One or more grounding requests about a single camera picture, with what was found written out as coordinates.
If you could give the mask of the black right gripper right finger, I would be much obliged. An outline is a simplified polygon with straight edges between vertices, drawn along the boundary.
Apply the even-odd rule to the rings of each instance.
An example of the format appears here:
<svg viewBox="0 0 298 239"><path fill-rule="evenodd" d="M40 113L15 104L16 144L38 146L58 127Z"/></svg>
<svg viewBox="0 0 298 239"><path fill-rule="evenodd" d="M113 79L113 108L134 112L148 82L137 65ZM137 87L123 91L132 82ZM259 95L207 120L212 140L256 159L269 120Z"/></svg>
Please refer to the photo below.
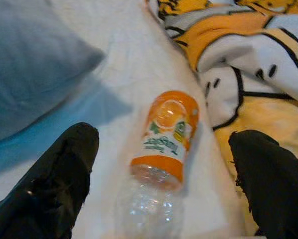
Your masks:
<svg viewBox="0 0 298 239"><path fill-rule="evenodd" d="M234 132L228 143L237 171L236 185L249 212L268 239L298 239L298 159L272 137Z"/></svg>

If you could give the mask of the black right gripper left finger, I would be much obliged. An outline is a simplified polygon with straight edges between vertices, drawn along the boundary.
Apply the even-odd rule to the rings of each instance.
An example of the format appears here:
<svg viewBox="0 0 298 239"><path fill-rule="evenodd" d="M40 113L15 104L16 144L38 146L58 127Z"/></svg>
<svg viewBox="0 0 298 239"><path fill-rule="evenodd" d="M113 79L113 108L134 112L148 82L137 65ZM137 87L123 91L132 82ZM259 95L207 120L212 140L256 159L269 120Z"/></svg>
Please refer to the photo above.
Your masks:
<svg viewBox="0 0 298 239"><path fill-rule="evenodd" d="M89 194L98 130L66 129L0 201L0 239L69 239Z"/></svg>

